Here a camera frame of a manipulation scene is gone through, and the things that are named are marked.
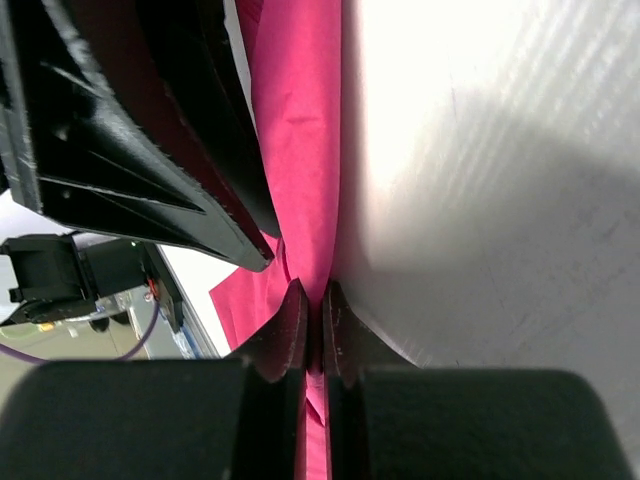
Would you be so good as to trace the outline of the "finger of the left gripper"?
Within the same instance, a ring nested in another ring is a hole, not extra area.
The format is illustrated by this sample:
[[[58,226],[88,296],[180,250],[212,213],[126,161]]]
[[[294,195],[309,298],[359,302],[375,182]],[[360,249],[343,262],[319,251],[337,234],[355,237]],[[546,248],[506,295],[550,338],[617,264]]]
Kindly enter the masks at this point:
[[[258,228],[281,236],[221,1],[138,1],[152,59]]]
[[[260,272],[273,259],[160,76],[138,1],[1,5],[1,161],[13,199],[66,227]]]

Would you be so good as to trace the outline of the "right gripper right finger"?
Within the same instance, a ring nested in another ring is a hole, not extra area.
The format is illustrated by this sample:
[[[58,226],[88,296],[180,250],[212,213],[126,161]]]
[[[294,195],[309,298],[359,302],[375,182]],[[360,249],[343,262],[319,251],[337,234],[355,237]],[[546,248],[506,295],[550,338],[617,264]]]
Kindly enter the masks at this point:
[[[603,402],[562,370],[420,368],[322,303],[333,479],[629,479]]]

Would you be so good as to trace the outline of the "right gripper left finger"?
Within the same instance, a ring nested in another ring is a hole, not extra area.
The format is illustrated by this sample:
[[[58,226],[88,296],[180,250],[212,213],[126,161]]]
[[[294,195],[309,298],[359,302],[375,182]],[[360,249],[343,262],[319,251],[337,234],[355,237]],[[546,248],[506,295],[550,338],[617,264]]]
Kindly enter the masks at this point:
[[[308,299],[222,359],[57,361],[1,413],[5,479],[301,479]]]

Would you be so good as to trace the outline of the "pink paper napkin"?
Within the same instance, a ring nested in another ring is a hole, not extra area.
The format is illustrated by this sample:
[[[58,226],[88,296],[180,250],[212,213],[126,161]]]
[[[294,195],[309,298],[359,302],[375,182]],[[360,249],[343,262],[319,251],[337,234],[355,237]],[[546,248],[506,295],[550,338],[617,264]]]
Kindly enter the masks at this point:
[[[231,348],[278,310],[299,280],[311,306],[304,478],[327,479],[321,303],[332,268],[340,189],[339,1],[239,1],[237,14],[266,177],[281,230],[261,273],[237,270],[210,295]]]

